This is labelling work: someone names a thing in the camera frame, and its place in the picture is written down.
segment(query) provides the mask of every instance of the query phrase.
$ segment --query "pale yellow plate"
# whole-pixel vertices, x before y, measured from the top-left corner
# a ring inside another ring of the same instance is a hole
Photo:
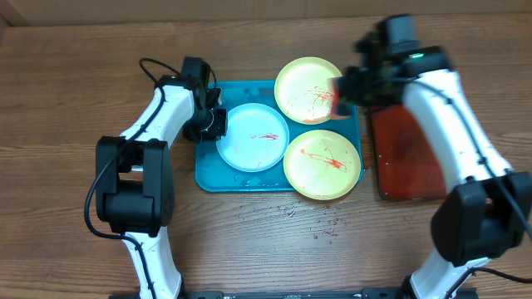
[[[328,130],[298,136],[284,154],[284,173],[301,194],[319,200],[337,199],[360,176],[360,156],[345,137]]]
[[[329,61],[303,57],[288,63],[275,79],[275,100],[281,111],[301,124],[329,120],[333,102],[331,78],[342,73]]]

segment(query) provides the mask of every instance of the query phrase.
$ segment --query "tray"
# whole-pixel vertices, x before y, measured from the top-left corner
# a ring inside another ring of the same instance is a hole
[[[318,125],[299,124],[286,117],[278,108],[273,95],[275,80],[268,81],[222,81],[218,87],[222,88],[222,107],[228,111],[246,103],[260,103],[277,110],[288,124],[290,142],[296,137],[310,130],[331,130],[347,138],[357,149],[361,158],[362,147],[358,118],[347,120],[328,120]],[[357,108],[353,107],[353,114],[357,115]],[[210,192],[267,192],[291,191],[292,186],[283,171],[283,161],[274,167],[256,173],[239,171],[229,166],[220,157],[215,142],[202,142],[196,145],[195,178],[198,185]]]

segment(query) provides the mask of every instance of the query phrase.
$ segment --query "plate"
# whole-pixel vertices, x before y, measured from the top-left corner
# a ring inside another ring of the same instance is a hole
[[[301,194],[337,199],[351,190],[361,171],[360,156],[349,140],[328,130],[311,130],[292,141],[284,155],[284,173]]]
[[[274,108],[257,103],[229,111],[227,135],[216,142],[222,159],[232,167],[257,172],[276,165],[288,147],[288,125]]]
[[[329,61],[303,57],[288,63],[277,75],[274,94],[279,109],[301,124],[329,120],[333,104],[331,78],[342,73]]]

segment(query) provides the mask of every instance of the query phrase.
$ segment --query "black cable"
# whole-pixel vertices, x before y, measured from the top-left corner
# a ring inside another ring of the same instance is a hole
[[[491,169],[487,161],[487,158],[482,154],[482,151],[480,150],[480,146],[478,142],[476,141],[475,135],[473,134],[473,130],[469,127],[466,117],[464,116],[460,108],[456,105],[454,100],[446,96],[442,91],[438,90],[434,86],[426,84],[425,82],[414,81],[413,79],[408,79],[408,78],[393,78],[390,81],[417,84],[429,91],[432,91],[434,94],[436,94],[437,96],[445,100],[448,104],[451,104],[456,114],[458,115],[458,118],[460,118],[465,130],[467,131],[467,134],[469,135],[469,138],[471,139],[471,143],[475,147],[476,152],[479,154],[480,160],[482,161],[482,164],[484,165],[486,171],[488,172],[488,174],[490,174],[492,178],[495,179],[495,182],[497,183],[497,187],[499,187],[499,190],[502,193],[503,197],[510,204],[510,206],[514,210],[514,213],[517,215],[517,218],[521,221],[529,237],[532,239],[532,228],[530,227],[528,220],[526,219],[525,215],[521,211],[521,208],[519,207],[519,205],[515,202],[514,197],[510,194],[510,192],[506,189],[506,187],[500,182],[500,179],[495,175],[495,172],[493,171],[493,169]]]
[[[508,279],[512,282],[532,284],[532,279],[530,278],[515,277],[513,275],[499,272],[497,270],[489,269],[486,267],[471,267],[467,269],[467,271],[465,271],[464,274],[462,274],[462,276],[460,276],[460,278],[455,282],[455,284],[452,285],[451,289],[449,289],[449,291],[446,293],[443,299],[451,298],[452,293],[455,292],[462,285],[462,283],[464,283],[467,280],[469,275],[475,275],[475,272],[486,272],[489,274],[496,275],[498,277],[502,277],[504,279]]]
[[[135,245],[135,250],[139,252],[139,256],[140,256],[140,260],[142,262],[142,268],[144,270],[144,274],[146,276],[146,281],[148,283],[148,289],[150,289],[150,292],[151,292],[151,296],[153,299],[156,299],[156,296],[155,296],[155,289],[153,288],[153,282],[151,281],[151,278],[150,278],[150,274],[148,273],[148,264],[146,262],[146,259],[145,259],[145,255],[144,255],[144,252],[142,251],[142,244],[138,243],[134,238],[131,238],[131,237],[128,237],[128,236],[125,236],[125,235],[119,235],[119,234],[109,234],[109,233],[102,233],[102,232],[99,232],[98,230],[96,230],[96,228],[92,225],[92,222],[91,222],[91,216],[89,214],[89,210],[90,210],[90,207],[91,207],[91,201],[92,201],[92,196],[94,195],[94,192],[96,191],[96,187],[98,186],[98,184],[100,183],[101,181],[101,177],[106,173],[106,171],[109,169],[109,166],[111,165],[111,163],[113,163],[120,154],[122,154],[122,152],[131,144],[132,141],[136,140],[137,137],[139,137],[142,133],[144,133],[145,129],[148,127],[148,125],[150,125],[151,121],[153,121],[153,119],[157,116],[157,114],[159,113],[160,109],[162,108],[163,104],[165,103],[166,101],[166,97],[165,97],[165,90],[162,88],[162,86],[159,86],[158,84],[158,81],[157,79],[155,79],[155,77],[153,75],[151,75],[151,73],[145,68],[143,62],[144,61],[148,61],[148,62],[151,62],[151,63],[155,63],[157,65],[160,65],[160,66],[163,66],[171,71],[173,71],[176,75],[179,75],[180,73],[174,69],[173,67],[171,66],[168,66],[166,65],[165,63],[163,62],[160,62],[160,61],[157,61],[157,60],[154,60],[154,59],[151,59],[151,58],[142,58],[139,60],[139,66],[140,68],[142,69],[142,71],[155,83],[156,87],[159,89],[160,91],[160,101],[159,101],[159,104],[157,105],[157,107],[155,108],[155,110],[153,111],[153,113],[150,115],[150,117],[148,118],[148,120],[146,120],[146,122],[139,128],[139,130],[137,130],[118,150],[118,153],[116,153],[116,155],[111,158],[109,160],[109,162],[107,162],[107,164],[103,167],[103,169],[101,170],[101,172],[96,176],[96,178],[94,179],[94,181],[92,182],[92,185],[91,185],[91,188],[89,189],[89,192],[86,196],[86,200],[85,200],[85,208],[84,208],[84,217],[85,217],[85,225],[89,228],[89,230],[91,231],[91,233],[93,233],[95,236],[97,237],[100,237],[100,238],[107,238],[107,239],[112,239],[112,240],[126,240],[128,242],[131,242],[133,245]]]
[[[214,80],[214,88],[218,86],[218,82],[216,81],[216,74],[214,73],[213,69],[210,69],[210,72],[213,74],[213,80]]]

